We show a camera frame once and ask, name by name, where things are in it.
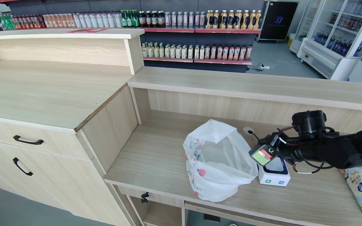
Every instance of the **white plastic bag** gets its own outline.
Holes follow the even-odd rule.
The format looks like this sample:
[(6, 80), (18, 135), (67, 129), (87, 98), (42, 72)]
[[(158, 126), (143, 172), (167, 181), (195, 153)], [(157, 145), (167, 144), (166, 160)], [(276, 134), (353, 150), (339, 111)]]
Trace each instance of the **white plastic bag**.
[(223, 201), (258, 175), (250, 146), (223, 122), (207, 121), (188, 134), (183, 146), (191, 187), (202, 200)]

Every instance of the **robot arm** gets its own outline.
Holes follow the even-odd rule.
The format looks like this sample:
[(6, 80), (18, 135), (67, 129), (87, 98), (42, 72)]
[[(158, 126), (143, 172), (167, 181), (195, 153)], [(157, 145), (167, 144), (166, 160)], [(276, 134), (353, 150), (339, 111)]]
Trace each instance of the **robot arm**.
[[(317, 171), (362, 166), (362, 131), (339, 135), (333, 128), (325, 126), (326, 115), (321, 110), (296, 113), (292, 120), (292, 126), (267, 135), (250, 150), (250, 156), (259, 165), (265, 166), (279, 156), (294, 169), (296, 163), (302, 161), (322, 163)], [(289, 129), (295, 129), (299, 136), (288, 137), (284, 131)]]

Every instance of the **black cabinet handle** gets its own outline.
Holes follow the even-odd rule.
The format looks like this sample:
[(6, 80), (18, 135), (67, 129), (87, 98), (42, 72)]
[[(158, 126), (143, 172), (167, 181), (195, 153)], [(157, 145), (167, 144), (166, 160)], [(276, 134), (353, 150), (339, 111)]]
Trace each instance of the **black cabinet handle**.
[(18, 165), (19, 159), (18, 158), (14, 158), (13, 159), (13, 163), (23, 172), (25, 173), (27, 176), (31, 176), (33, 175), (33, 173), (31, 171), (29, 171), (28, 173), (26, 173), (19, 165)]
[(36, 142), (29, 142), (29, 141), (24, 141), (24, 140), (19, 140), (20, 136), (19, 135), (15, 135), (13, 136), (13, 139), (22, 143), (29, 143), (29, 144), (34, 144), (34, 145), (40, 145), (44, 142), (44, 140), (38, 140)]

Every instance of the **glass-door refrigerator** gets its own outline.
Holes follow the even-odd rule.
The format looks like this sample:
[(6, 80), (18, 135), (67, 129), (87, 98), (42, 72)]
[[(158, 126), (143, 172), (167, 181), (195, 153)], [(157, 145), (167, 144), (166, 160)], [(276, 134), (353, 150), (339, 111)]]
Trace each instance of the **glass-door refrigerator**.
[(297, 56), (327, 79), (346, 80), (362, 54), (362, 0), (322, 0)]
[(305, 38), (311, 28), (312, 22), (318, 11), (319, 4), (321, 0), (309, 0), (307, 2), (306, 9), (304, 11), (303, 17), (301, 18), (299, 28), (296, 31), (296, 36), (294, 37), (293, 42), (290, 45), (290, 51), (293, 53), (298, 52), (303, 38)]

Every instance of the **light wood countertop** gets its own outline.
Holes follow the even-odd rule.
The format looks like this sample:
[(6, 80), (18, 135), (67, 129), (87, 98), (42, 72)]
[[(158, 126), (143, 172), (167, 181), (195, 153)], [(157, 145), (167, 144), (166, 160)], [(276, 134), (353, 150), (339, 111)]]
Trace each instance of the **light wood countertop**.
[[(188, 133), (209, 117), (152, 110), (139, 125), (107, 172), (105, 181), (141, 191), (301, 225), (362, 225), (362, 212), (337, 169), (313, 175), (295, 173), (286, 187), (261, 185), (257, 179), (219, 203), (200, 200), (191, 189), (182, 147)], [(277, 126), (221, 120), (237, 127), (254, 128), (259, 137)], [(253, 147), (253, 136), (243, 135)], [(306, 164), (300, 171), (312, 171)]]
[(143, 29), (105, 29), (96, 33), (69, 33), (74, 30), (79, 29), (5, 30), (0, 31), (0, 40), (40, 38), (132, 39), (145, 33)]
[(0, 60), (0, 118), (74, 133), (131, 76), (125, 66)]
[(129, 87), (362, 110), (362, 83), (144, 67)]

